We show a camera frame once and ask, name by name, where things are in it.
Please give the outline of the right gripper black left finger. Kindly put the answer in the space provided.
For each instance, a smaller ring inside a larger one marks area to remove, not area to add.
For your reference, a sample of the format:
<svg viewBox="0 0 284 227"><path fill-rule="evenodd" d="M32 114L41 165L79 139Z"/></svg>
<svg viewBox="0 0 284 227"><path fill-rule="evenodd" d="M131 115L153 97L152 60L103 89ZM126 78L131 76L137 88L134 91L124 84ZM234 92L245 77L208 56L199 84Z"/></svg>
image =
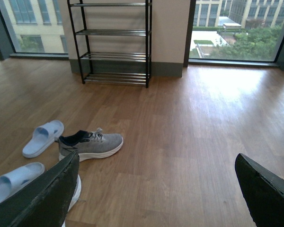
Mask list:
<svg viewBox="0 0 284 227"><path fill-rule="evenodd" d="M66 219L79 170L70 153L0 204L0 227L60 227Z"/></svg>

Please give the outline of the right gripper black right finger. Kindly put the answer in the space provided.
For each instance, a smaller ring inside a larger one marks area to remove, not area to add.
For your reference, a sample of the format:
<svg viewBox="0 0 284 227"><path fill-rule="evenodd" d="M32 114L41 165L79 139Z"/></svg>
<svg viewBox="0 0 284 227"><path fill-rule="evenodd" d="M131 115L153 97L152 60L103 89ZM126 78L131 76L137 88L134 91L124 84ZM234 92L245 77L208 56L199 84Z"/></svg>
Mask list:
<svg viewBox="0 0 284 227"><path fill-rule="evenodd" d="M235 172L256 226L284 227L284 180L241 153Z"/></svg>

